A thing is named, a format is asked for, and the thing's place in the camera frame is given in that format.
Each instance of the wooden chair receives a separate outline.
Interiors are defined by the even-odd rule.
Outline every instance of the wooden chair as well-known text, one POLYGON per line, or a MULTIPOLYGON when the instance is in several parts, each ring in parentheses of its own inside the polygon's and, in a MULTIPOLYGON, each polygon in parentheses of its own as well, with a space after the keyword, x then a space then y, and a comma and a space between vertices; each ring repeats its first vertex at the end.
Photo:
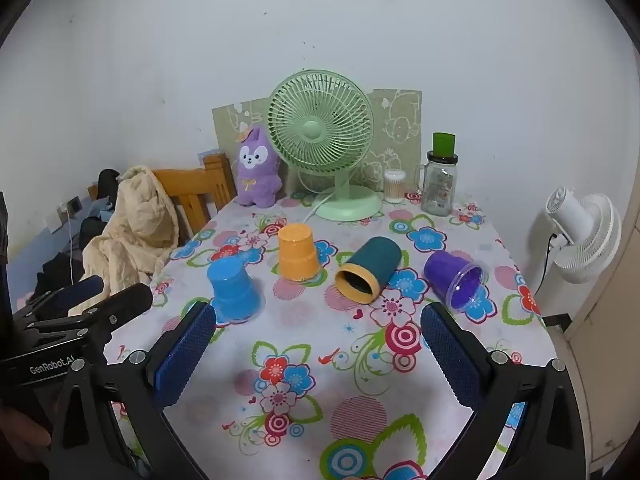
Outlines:
POLYGON ((203 162, 204 168, 197 170, 154 170, 167 195, 177 198, 182 204, 193 235, 211 220, 203 195, 211 195, 218 211, 236 196, 226 155, 207 155, 203 162))

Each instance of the fan grille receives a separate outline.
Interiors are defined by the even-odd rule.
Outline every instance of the fan grille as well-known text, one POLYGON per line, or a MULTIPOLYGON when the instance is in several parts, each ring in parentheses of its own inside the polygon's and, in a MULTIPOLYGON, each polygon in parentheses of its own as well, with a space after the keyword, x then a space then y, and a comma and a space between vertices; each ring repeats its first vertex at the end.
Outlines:
POLYGON ((324 70, 298 72, 279 84, 266 122, 281 158, 316 175, 355 166, 373 133, 367 96, 349 79, 324 70))

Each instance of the wall outlet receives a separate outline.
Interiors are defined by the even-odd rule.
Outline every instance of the wall outlet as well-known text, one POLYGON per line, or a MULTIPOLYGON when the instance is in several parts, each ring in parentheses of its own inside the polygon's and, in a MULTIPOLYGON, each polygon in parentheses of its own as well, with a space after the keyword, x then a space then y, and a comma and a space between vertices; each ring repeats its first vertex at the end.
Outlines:
POLYGON ((56 212, 58 213, 58 218, 62 222, 62 225, 66 224, 68 218, 74 218, 76 213, 82 209, 82 203, 80 202, 79 197, 73 197, 69 202, 61 203, 56 212))
POLYGON ((69 212, 74 215, 82 209, 82 203, 80 202, 80 198, 77 196, 69 200, 69 202, 66 203, 66 206, 68 207, 69 212))

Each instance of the blue plastic cup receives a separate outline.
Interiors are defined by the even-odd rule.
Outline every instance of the blue plastic cup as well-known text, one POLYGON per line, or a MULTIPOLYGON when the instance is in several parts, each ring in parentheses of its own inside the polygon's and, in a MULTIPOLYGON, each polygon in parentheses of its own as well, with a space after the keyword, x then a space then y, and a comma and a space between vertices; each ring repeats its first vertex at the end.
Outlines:
POLYGON ((435 251, 424 264, 424 277, 441 301, 453 310, 463 310, 482 284, 486 269, 447 251, 435 251))
POLYGON ((238 256, 213 262, 207 277, 215 294, 211 304, 216 309, 218 323, 240 323, 260 309, 260 295, 238 256))

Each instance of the cotton swab container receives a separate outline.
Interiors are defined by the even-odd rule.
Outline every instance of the cotton swab container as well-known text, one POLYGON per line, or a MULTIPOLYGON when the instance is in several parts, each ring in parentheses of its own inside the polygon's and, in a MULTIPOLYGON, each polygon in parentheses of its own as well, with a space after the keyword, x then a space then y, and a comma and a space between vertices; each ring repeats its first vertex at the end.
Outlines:
POLYGON ((398 204, 404 200, 404 181, 406 173, 403 170, 386 170, 384 178, 384 201, 398 204))

